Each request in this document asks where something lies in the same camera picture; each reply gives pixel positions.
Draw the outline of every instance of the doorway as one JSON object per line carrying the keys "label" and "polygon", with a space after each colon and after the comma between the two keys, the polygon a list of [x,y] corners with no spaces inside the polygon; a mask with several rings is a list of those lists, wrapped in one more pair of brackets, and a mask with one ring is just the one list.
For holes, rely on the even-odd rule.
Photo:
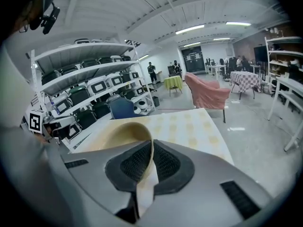
{"label": "doorway", "polygon": [[182,50],[182,55],[185,62],[186,71],[192,73],[205,71],[203,55],[200,46]]}

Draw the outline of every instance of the television screen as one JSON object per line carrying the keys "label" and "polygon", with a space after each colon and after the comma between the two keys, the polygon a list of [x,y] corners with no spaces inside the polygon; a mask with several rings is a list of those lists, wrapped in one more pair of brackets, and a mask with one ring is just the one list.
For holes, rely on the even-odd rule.
{"label": "television screen", "polygon": [[254,52],[255,52],[256,62],[258,61],[268,62],[266,46],[255,47]]}

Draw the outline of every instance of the fluorescent light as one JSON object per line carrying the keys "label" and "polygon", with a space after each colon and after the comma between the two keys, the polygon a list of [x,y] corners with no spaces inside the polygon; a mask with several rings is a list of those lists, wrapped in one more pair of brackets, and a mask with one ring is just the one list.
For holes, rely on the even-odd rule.
{"label": "fluorescent light", "polygon": [[143,57],[141,57],[139,60],[142,60],[142,59],[144,59],[144,58],[146,58],[146,57],[148,57],[149,55],[145,55],[145,56],[143,56]]}
{"label": "fluorescent light", "polygon": [[186,28],[186,29],[177,31],[176,34],[178,35],[178,34],[181,34],[181,33],[184,33],[184,32],[190,31],[190,30],[198,29],[198,28],[204,28],[204,25],[199,25],[199,26],[195,26],[195,27],[191,27],[191,28]]}
{"label": "fluorescent light", "polygon": [[226,22],[227,25],[244,25],[244,26],[250,26],[250,23],[240,23],[240,22]]}
{"label": "fluorescent light", "polygon": [[195,44],[200,44],[201,42],[197,42],[197,43],[193,43],[193,44],[187,44],[185,45],[184,47],[188,47],[188,46],[191,46],[191,45],[195,45]]}
{"label": "fluorescent light", "polygon": [[219,39],[214,39],[214,40],[229,40],[230,38],[219,38]]}

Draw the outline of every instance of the yellow tablecloth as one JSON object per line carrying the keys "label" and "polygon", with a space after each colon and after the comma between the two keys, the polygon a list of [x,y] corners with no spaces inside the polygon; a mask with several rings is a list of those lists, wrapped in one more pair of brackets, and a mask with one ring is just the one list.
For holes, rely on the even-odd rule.
{"label": "yellow tablecloth", "polygon": [[171,87],[177,87],[179,89],[182,89],[182,79],[180,76],[165,78],[164,84],[165,84],[166,89],[170,89]]}

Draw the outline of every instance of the chair leg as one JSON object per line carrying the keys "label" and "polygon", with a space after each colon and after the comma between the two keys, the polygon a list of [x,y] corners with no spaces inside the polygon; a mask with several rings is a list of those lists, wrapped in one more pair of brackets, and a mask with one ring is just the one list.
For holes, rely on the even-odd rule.
{"label": "chair leg", "polygon": [[225,121],[225,109],[223,109],[223,123],[226,123],[226,121]]}
{"label": "chair leg", "polygon": [[233,85],[233,87],[232,87],[232,91],[233,91],[233,88],[235,87],[235,85],[236,85],[236,83]]}

